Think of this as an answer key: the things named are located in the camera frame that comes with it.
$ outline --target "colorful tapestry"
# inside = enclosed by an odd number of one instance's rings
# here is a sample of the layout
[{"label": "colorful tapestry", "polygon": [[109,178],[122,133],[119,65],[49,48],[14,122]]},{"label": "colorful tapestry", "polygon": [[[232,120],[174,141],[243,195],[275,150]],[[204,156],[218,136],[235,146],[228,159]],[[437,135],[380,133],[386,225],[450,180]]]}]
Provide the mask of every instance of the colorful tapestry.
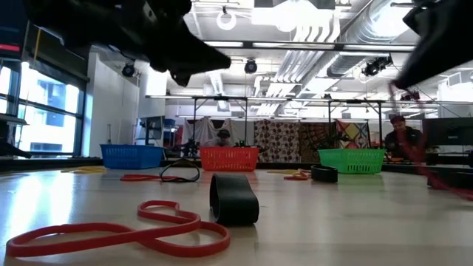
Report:
[{"label": "colorful tapestry", "polygon": [[323,149],[333,149],[327,147],[327,137],[330,126],[333,127],[332,133],[335,134],[335,124],[329,123],[301,123],[299,127],[299,145],[302,163],[320,163],[320,156],[317,149],[323,146]]},{"label": "colorful tapestry", "polygon": [[280,123],[260,120],[254,125],[254,142],[262,147],[262,163],[299,162],[300,123]]},{"label": "colorful tapestry", "polygon": [[337,132],[350,141],[339,141],[343,149],[368,149],[370,147],[370,128],[368,123],[345,123],[337,120]]}]

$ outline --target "man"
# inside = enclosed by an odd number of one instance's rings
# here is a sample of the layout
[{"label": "man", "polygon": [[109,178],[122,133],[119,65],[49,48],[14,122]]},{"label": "man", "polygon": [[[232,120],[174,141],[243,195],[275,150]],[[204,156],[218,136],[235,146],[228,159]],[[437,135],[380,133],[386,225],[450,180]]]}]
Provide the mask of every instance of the man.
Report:
[{"label": "man", "polygon": [[[412,150],[416,150],[421,141],[422,132],[406,126],[406,118],[400,115],[393,117],[391,124],[394,131],[389,133],[384,140],[387,150],[391,152],[392,157],[409,159],[409,155],[404,151],[404,144],[408,144]],[[398,139],[399,134],[405,136],[405,143]]]},{"label": "man", "polygon": [[204,143],[203,147],[231,147],[230,132],[227,129],[220,129],[217,137]]}]

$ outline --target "blue basket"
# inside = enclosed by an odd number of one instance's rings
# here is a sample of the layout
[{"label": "blue basket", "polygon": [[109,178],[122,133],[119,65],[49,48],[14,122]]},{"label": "blue basket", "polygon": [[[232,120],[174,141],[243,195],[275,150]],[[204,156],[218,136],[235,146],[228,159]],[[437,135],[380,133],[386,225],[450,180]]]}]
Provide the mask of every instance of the blue basket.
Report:
[{"label": "blue basket", "polygon": [[159,167],[163,148],[139,145],[101,145],[103,166],[111,169]]}]

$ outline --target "white wall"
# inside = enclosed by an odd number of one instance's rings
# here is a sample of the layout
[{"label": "white wall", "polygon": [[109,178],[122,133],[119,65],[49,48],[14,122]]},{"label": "white wall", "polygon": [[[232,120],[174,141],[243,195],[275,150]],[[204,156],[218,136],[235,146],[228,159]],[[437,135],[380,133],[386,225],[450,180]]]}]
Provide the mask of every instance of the white wall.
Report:
[{"label": "white wall", "polygon": [[111,125],[112,144],[132,144],[139,102],[139,88],[105,65],[97,53],[89,55],[84,118],[83,156],[102,157]]},{"label": "white wall", "polygon": [[[468,101],[471,105],[443,105],[438,107],[439,118],[472,117],[473,116],[473,84],[460,83],[448,86],[446,82],[438,85],[438,100],[444,101]],[[463,152],[473,149],[473,146],[441,146],[441,152]]]},{"label": "white wall", "polygon": [[146,98],[147,95],[166,95],[167,73],[159,73],[148,68],[140,78],[140,100],[138,117],[154,117],[164,115],[166,100]]}]

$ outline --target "black band loop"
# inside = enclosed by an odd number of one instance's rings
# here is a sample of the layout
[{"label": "black band loop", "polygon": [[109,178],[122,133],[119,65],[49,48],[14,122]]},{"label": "black band loop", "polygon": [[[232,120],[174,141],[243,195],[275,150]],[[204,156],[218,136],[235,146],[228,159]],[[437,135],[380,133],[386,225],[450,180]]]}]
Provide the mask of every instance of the black band loop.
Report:
[{"label": "black band loop", "polygon": [[[191,178],[184,178],[184,177],[163,177],[164,172],[168,171],[171,167],[179,167],[179,166],[192,166],[195,168],[197,171],[197,174]],[[195,163],[191,162],[190,160],[187,159],[179,159],[172,164],[166,166],[161,172],[160,172],[160,179],[162,182],[172,182],[172,183],[189,183],[189,182],[196,182],[200,178],[200,170],[199,168],[195,165]]]},{"label": "black band loop", "polygon": [[221,225],[252,225],[258,221],[259,202],[244,174],[214,174],[210,209]]},{"label": "black band loop", "polygon": [[314,181],[326,182],[326,183],[337,183],[338,182],[338,170],[329,166],[312,166],[310,168],[311,177]]}]

